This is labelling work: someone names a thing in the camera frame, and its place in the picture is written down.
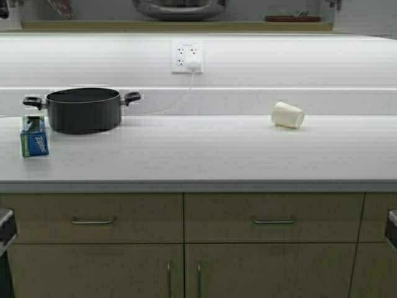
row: pot handle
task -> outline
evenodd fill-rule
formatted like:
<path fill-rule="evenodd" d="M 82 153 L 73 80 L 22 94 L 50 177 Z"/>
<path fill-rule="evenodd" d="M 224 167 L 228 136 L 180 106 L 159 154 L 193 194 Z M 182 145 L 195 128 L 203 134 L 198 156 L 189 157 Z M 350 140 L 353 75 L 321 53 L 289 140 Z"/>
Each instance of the pot handle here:
<path fill-rule="evenodd" d="M 131 102 L 139 101 L 141 98 L 142 97 L 139 92 L 131 92 L 131 93 L 124 95 L 124 102 L 125 102 L 125 105 L 128 107 Z"/>
<path fill-rule="evenodd" d="M 27 96 L 24 99 L 24 105 L 36 107 L 40 111 L 43 108 L 43 100 L 39 97 Z"/>

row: electrical outlet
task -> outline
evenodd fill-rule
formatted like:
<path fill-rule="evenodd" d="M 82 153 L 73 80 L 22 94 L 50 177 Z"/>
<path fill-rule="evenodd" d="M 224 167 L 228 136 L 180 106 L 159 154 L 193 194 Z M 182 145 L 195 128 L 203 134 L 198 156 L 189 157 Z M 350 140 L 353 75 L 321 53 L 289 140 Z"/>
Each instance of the electrical outlet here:
<path fill-rule="evenodd" d="M 203 42 L 196 40 L 173 41 L 171 71 L 173 73 L 192 73 L 192 70 L 187 67 L 186 61 L 191 61 L 191 55 L 193 55 L 194 60 L 199 62 L 199 67 L 195 70 L 195 73 L 203 73 L 203 54 Z"/>

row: metal bowl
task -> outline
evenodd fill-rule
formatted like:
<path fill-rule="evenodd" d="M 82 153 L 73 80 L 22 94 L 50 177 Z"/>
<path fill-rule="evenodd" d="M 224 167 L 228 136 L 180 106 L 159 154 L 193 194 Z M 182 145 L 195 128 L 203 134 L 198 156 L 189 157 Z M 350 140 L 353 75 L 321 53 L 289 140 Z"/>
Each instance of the metal bowl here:
<path fill-rule="evenodd" d="M 142 14 L 159 20 L 204 20 L 225 11 L 229 0 L 132 0 Z"/>

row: backsplash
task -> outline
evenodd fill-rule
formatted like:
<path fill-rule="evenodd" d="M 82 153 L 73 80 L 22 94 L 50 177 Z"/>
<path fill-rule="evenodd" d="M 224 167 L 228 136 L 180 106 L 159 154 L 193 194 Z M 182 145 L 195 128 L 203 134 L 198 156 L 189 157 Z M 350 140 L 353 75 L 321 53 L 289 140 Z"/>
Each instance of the backsplash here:
<path fill-rule="evenodd" d="M 204 74 L 171 73 L 173 40 L 204 42 Z M 397 114 L 397 41 L 338 34 L 1 34 L 0 115 L 27 94 L 99 85 L 144 99 L 126 114 Z"/>

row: ziploc box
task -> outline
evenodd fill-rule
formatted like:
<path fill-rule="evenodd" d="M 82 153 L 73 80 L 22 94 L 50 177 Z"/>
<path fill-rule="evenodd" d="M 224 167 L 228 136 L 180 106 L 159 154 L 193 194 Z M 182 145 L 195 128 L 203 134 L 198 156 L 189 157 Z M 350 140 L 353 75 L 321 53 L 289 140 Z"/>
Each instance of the ziploc box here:
<path fill-rule="evenodd" d="M 23 129 L 20 132 L 22 156 L 48 155 L 44 116 L 24 116 L 22 125 Z"/>

